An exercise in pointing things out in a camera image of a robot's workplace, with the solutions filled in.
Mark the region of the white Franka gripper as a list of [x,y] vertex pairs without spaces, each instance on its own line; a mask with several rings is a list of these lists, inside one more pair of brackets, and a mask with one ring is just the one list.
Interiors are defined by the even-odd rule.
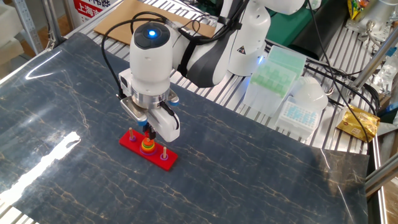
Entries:
[[149,130],[149,139],[156,133],[164,141],[172,142],[180,136],[180,120],[167,102],[177,103],[178,96],[170,89],[170,78],[166,74],[134,75],[128,68],[119,73],[122,91],[125,94],[120,103],[134,118],[142,131]]

